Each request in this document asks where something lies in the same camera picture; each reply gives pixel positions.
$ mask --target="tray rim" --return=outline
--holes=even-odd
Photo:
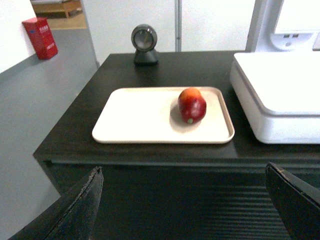
[[[97,125],[97,122],[99,121],[99,118],[101,116],[101,114],[103,113],[106,105],[108,104],[108,101],[109,99],[112,97],[112,95],[115,95],[116,92],[120,92],[120,91],[125,91],[125,90],[137,90],[137,91],[142,91],[142,90],[157,90],[157,89],[161,89],[161,90],[172,90],[172,89],[175,89],[175,91],[177,91],[178,89],[180,89],[181,91],[183,89],[187,89],[187,88],[199,88],[199,89],[208,89],[208,90],[212,90],[216,93],[217,97],[218,97],[218,101],[219,101],[219,104],[220,104],[220,107],[221,107],[221,111],[222,111],[222,114],[223,114],[223,118],[224,118],[224,121],[226,123],[226,127],[227,127],[227,130],[228,130],[228,137],[226,137],[224,140],[221,140],[221,141],[190,141],[190,140],[186,140],[186,141],[183,141],[183,140],[179,140],[179,141],[169,141],[169,140],[100,140],[100,139],[97,139],[95,136],[94,136],[94,130],[96,128],[96,125]],[[225,144],[225,143],[228,143],[231,141],[231,139],[234,137],[235,135],[235,128],[234,128],[234,125],[232,123],[232,120],[231,120],[231,117],[230,117],[230,114],[229,114],[229,111],[228,111],[228,108],[227,108],[227,105],[226,105],[226,102],[224,100],[224,97],[223,97],[223,94],[221,92],[220,89],[216,88],[216,87],[213,87],[213,86],[155,86],[155,87],[121,87],[121,88],[118,88],[116,90],[114,90],[107,102],[105,103],[101,113],[100,113],[100,116],[99,118],[97,119],[93,129],[92,129],[92,132],[91,132],[91,135],[93,137],[93,139],[97,142],[97,143],[100,143],[100,144],[197,144],[197,145],[200,145],[200,144],[213,144],[213,145],[217,145],[217,144]]]

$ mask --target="wooden bench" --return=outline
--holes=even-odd
[[[79,0],[31,0],[31,4],[36,14],[65,13],[67,18],[70,12],[81,8]]]

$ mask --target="table top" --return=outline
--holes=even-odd
[[[111,54],[47,135],[34,156],[57,163],[215,167],[261,171],[319,169],[320,144],[264,144],[249,125],[230,83],[234,51],[159,53],[159,64],[137,67],[134,54]],[[221,90],[235,135],[224,144],[101,144],[92,130],[110,96],[120,88],[215,87]]]

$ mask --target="white wall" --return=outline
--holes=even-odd
[[[182,51],[246,48],[255,0],[182,0]]]
[[[35,54],[22,21],[35,17],[30,0],[0,0],[0,73]]]

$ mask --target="dark wooden table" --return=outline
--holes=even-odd
[[[61,193],[103,166],[93,239],[290,239],[266,192],[265,167],[274,162],[319,188],[320,145],[256,140],[230,84],[234,53],[160,53],[159,64],[148,67],[135,67],[133,54],[111,54],[41,143],[34,157]],[[222,91],[235,128],[230,142],[100,144],[92,138],[114,90],[184,86]]]

